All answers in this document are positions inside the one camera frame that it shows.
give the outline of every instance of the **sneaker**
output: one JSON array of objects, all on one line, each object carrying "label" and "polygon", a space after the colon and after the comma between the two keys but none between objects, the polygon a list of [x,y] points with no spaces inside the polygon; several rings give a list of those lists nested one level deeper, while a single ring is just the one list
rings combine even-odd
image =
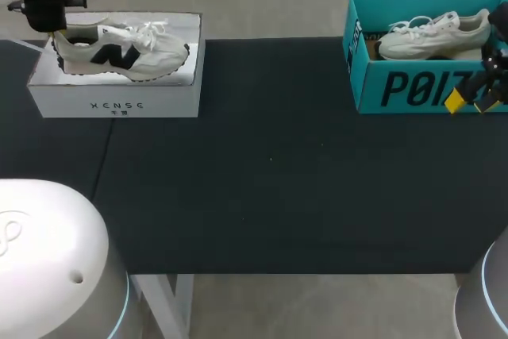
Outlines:
[{"label": "sneaker", "polygon": [[69,75],[115,72],[132,81],[158,79],[181,67],[189,45],[166,31],[167,22],[139,26],[109,19],[92,25],[68,25],[53,34],[59,65]]},{"label": "sneaker", "polygon": [[[400,21],[390,25],[390,31],[375,44],[375,50],[386,60],[453,57],[454,52],[481,48],[487,42],[491,35],[488,16],[488,10],[470,17],[459,17],[452,11],[434,20],[417,16],[410,21]],[[411,27],[416,20],[428,23]]]}]

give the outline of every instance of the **black n logo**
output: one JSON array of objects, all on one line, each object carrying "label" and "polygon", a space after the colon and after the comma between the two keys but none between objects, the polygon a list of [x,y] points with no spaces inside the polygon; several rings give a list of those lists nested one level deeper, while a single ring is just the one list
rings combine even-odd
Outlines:
[{"label": "black n logo", "polygon": [[120,45],[106,44],[95,53],[90,62],[93,64],[105,64],[109,61],[113,67],[130,69],[139,57],[140,53],[134,48],[134,45],[131,45],[125,56],[122,56]]}]

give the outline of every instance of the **black tablecloth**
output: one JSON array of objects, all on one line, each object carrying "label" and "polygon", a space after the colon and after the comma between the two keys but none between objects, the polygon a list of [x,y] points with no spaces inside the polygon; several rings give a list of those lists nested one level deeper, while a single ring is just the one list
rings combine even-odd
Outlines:
[{"label": "black tablecloth", "polygon": [[199,118],[115,121],[94,202],[134,273],[465,272],[507,123],[359,115],[338,38],[208,41]]},{"label": "black tablecloth", "polygon": [[0,179],[51,180],[92,198],[111,121],[44,120],[26,88],[38,56],[0,40]]}]

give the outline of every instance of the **white shoe box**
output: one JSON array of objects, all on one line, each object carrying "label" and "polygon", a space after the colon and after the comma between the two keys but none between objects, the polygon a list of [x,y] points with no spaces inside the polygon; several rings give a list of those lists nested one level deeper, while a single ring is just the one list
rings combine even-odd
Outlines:
[{"label": "white shoe box", "polygon": [[46,118],[197,117],[205,40],[202,15],[197,13],[87,12],[68,13],[69,24],[91,24],[109,17],[116,22],[167,21],[170,33],[190,48],[185,64],[176,72],[143,83],[123,75],[66,75],[58,66],[51,40],[48,54],[40,55],[29,90]]}]

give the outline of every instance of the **shoe sole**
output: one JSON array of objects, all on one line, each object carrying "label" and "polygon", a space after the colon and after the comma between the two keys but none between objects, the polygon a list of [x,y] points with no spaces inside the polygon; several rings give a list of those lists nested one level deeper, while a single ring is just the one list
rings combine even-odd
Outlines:
[{"label": "shoe sole", "polygon": [[101,73],[116,73],[118,75],[123,75],[127,77],[134,83],[146,83],[148,81],[154,81],[156,79],[161,79],[175,73],[178,71],[187,61],[190,55],[190,48],[188,44],[185,44],[184,47],[187,50],[187,58],[183,61],[182,65],[176,68],[174,71],[169,73],[164,73],[163,75],[159,75],[156,77],[151,77],[149,75],[145,75],[142,73],[136,73],[133,71],[128,71],[126,69],[122,69],[120,67],[112,67],[111,65],[101,65],[101,64],[93,64],[93,63],[72,63],[69,61],[65,61],[64,58],[58,53],[56,50],[55,41],[51,42],[53,49],[57,55],[58,67],[65,73],[66,75],[100,75]]},{"label": "shoe sole", "polygon": [[460,50],[443,50],[441,52],[434,53],[428,57],[421,57],[417,59],[391,59],[390,57],[385,57],[381,53],[379,53],[379,46],[381,42],[377,42],[374,44],[374,50],[376,55],[386,61],[418,61],[418,60],[481,60],[482,59],[482,49],[481,48],[470,48],[465,51]]}]

